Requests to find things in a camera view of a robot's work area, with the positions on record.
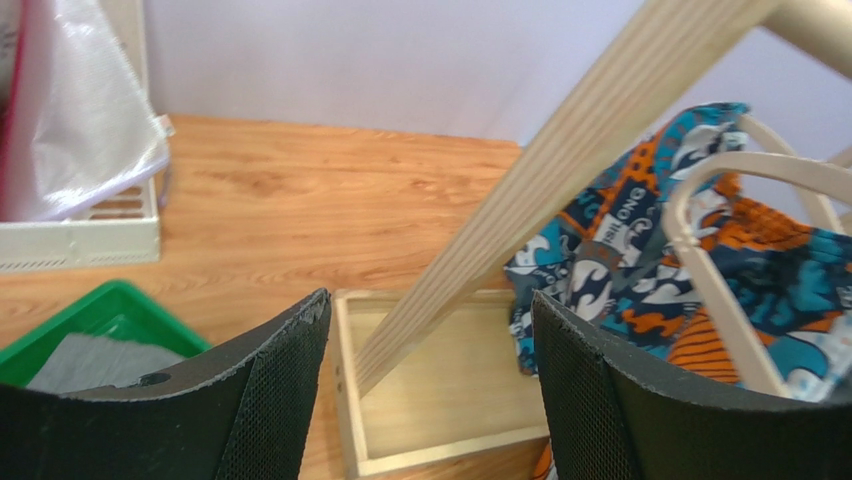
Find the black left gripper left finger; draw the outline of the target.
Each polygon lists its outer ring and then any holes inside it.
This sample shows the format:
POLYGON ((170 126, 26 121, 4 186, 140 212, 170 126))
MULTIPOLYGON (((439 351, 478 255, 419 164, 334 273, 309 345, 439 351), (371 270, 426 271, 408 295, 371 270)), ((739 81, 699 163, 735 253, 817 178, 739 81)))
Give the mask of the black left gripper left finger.
POLYGON ((295 479, 331 321, 318 289, 124 388, 1 389, 5 479, 295 479))

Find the grey shorts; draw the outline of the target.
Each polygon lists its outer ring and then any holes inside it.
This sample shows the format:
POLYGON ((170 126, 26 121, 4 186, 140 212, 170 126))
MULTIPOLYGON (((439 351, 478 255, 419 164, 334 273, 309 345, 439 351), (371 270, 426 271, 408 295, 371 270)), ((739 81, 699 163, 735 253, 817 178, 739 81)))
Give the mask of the grey shorts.
POLYGON ((26 387, 53 394, 126 387, 184 360, 153 344, 73 333, 59 343, 26 387))

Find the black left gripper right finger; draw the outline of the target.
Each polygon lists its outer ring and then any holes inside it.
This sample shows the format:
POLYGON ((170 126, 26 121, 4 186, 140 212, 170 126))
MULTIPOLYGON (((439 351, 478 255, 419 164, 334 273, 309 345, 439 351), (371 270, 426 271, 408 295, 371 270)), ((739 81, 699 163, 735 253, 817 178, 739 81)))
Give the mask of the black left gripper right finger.
POLYGON ((539 381, 562 479, 847 479, 851 404, 716 382, 612 336, 544 293, 539 381))

